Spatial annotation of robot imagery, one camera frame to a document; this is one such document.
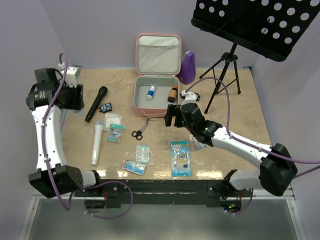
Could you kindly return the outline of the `brown medicine bottle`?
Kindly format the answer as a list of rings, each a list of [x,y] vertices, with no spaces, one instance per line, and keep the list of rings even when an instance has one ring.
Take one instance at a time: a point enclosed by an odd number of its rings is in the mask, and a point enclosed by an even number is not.
[[[177,96],[178,96],[178,86],[174,85],[172,87],[172,89],[170,90],[170,92],[169,92],[167,101],[169,103],[174,103],[176,101],[176,99],[177,99]]]

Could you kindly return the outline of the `white blue small bottle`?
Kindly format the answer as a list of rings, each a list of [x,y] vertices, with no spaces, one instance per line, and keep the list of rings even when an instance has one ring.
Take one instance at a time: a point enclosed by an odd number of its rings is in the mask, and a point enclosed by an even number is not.
[[[154,96],[154,93],[155,93],[155,90],[156,90],[156,86],[154,84],[152,84],[147,92],[147,95],[146,95],[146,98],[148,100],[151,100]]]

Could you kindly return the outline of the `large blue packet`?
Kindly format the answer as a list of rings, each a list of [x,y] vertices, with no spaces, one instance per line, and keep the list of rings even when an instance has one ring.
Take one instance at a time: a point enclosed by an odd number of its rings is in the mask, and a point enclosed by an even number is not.
[[[171,176],[191,177],[189,144],[187,141],[171,141]]]

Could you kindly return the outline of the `pink medicine kit case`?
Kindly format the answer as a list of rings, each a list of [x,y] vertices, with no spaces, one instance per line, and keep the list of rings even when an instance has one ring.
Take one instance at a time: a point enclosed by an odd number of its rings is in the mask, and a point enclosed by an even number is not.
[[[170,104],[167,98],[173,86],[180,86],[177,74],[181,69],[182,41],[172,34],[140,34],[136,39],[135,80],[132,106],[139,117],[161,118]],[[146,95],[151,85],[156,89],[152,99]]]

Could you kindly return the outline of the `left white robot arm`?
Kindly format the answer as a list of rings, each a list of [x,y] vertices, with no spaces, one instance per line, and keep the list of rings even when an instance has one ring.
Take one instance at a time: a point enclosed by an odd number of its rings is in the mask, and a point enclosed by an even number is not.
[[[83,85],[78,83],[80,69],[69,66],[43,68],[34,72],[36,83],[31,87],[26,104],[31,111],[37,136],[36,172],[29,183],[46,198],[86,189],[99,196],[104,184],[97,171],[81,171],[68,165],[62,143],[62,112],[79,111],[84,107]]]

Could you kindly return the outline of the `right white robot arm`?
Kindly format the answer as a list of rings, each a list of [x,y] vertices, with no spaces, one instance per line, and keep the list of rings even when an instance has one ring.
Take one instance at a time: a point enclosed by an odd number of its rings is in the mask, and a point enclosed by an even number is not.
[[[186,128],[198,142],[225,150],[255,166],[253,170],[234,169],[227,174],[222,181],[227,196],[233,197],[246,188],[263,188],[280,197],[298,173],[284,145],[270,146],[228,132],[220,123],[206,120],[196,103],[169,104],[164,121],[167,127]]]

